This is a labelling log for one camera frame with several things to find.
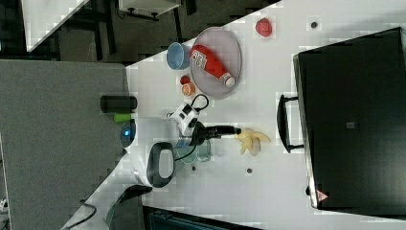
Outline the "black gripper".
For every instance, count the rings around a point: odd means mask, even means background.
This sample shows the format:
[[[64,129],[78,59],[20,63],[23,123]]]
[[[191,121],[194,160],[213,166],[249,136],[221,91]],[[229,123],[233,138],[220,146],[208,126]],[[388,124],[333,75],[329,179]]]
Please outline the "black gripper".
[[[240,134],[241,129],[234,126],[204,126],[202,123],[197,122],[195,129],[192,133],[192,146],[200,146],[206,140],[220,139],[225,135]]]

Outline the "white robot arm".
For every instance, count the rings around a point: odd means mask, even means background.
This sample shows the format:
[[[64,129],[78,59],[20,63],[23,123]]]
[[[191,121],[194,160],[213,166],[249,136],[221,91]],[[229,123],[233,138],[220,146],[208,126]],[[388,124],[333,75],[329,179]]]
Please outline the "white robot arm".
[[[181,126],[182,123],[174,119],[159,117],[132,118],[124,123],[121,142],[134,165],[137,184],[163,188],[170,183],[174,172],[168,176],[159,172],[161,154],[165,151],[170,153],[169,162],[175,167],[175,149],[196,147],[212,138],[241,133],[241,129],[234,126],[204,126],[196,118],[191,125],[186,123],[185,133]]]

